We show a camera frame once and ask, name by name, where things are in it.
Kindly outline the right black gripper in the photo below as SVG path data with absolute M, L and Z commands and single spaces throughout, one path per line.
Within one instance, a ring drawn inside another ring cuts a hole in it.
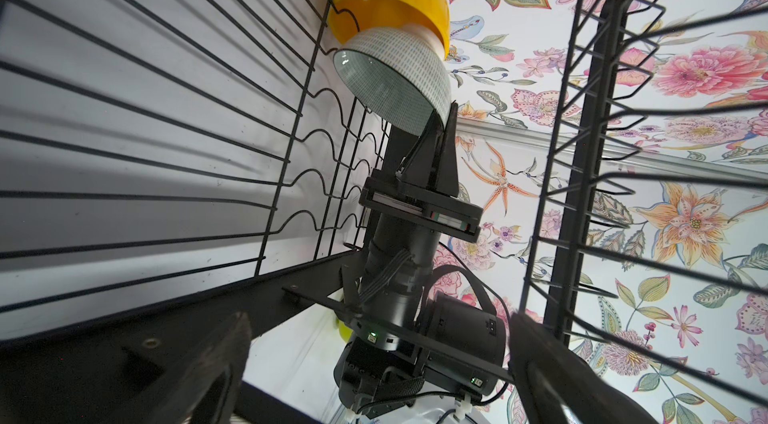
M 440 116 L 432 112 L 399 166 L 398 179 L 373 174 L 363 187 L 360 204 L 378 221 L 366 245 L 359 306 L 397 326 L 408 327 L 415 319 L 440 238 L 474 242 L 479 236 L 483 208 L 453 197 L 459 194 L 457 120 L 456 101 L 444 133 Z M 412 185 L 430 183 L 439 150 L 436 191 Z

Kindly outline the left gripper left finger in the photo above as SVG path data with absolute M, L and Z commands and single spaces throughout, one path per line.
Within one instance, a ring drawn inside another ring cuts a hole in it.
M 204 334 L 161 375 L 121 404 L 105 423 L 228 423 L 251 343 L 246 313 L 236 312 Z

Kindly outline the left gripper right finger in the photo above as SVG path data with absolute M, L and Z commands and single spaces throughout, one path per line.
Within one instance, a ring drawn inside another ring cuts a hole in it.
M 566 410 L 581 423 L 655 421 L 528 315 L 513 314 L 508 329 L 508 372 L 531 423 L 566 423 Z

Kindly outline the pale mint green bowl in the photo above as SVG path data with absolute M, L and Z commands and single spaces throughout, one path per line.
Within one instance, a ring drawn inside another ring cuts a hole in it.
M 403 28 L 373 27 L 333 55 L 334 68 L 358 101 L 392 126 L 414 136 L 429 124 L 445 128 L 451 88 L 435 36 Z

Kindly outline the black wire dish rack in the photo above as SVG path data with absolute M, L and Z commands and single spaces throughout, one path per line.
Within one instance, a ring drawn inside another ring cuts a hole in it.
M 462 260 L 658 423 L 767 419 L 767 0 L 448 0 Z M 333 0 L 1 0 L 1 419 L 105 423 L 247 314 L 259 423 L 531 423 L 340 400 L 392 126 Z

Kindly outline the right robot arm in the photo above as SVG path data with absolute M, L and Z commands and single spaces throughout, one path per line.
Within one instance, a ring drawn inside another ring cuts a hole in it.
M 502 364 L 509 309 L 462 260 L 435 264 L 446 238 L 474 244 L 481 230 L 481 207 L 460 198 L 457 117 L 431 117 L 419 137 L 395 130 L 362 190 L 374 227 L 363 269 L 343 275 L 339 319 L 351 336 L 334 379 L 341 402 L 368 418 L 427 395 L 480 404 L 500 394 L 469 359 Z

